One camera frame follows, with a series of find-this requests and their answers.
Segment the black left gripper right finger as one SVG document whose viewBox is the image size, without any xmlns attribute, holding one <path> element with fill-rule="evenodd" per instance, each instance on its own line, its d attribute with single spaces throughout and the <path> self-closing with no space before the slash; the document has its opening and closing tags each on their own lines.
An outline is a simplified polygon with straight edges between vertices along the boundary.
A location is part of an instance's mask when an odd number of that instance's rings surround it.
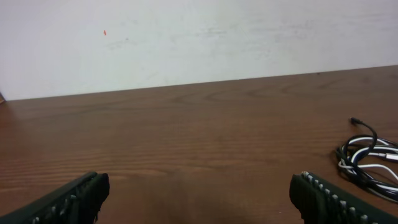
<svg viewBox="0 0 398 224">
<path fill-rule="evenodd" d="M 305 224 L 397 224 L 397 217 L 307 171 L 292 176 L 289 197 Z"/>
</svg>

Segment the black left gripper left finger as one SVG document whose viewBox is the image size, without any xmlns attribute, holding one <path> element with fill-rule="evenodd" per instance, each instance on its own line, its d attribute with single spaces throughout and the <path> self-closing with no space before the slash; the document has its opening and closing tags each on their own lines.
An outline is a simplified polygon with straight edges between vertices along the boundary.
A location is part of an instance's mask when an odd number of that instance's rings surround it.
<svg viewBox="0 0 398 224">
<path fill-rule="evenodd" d="M 89 172 L 1 217 L 7 224 L 94 224 L 109 195 L 107 173 Z"/>
</svg>

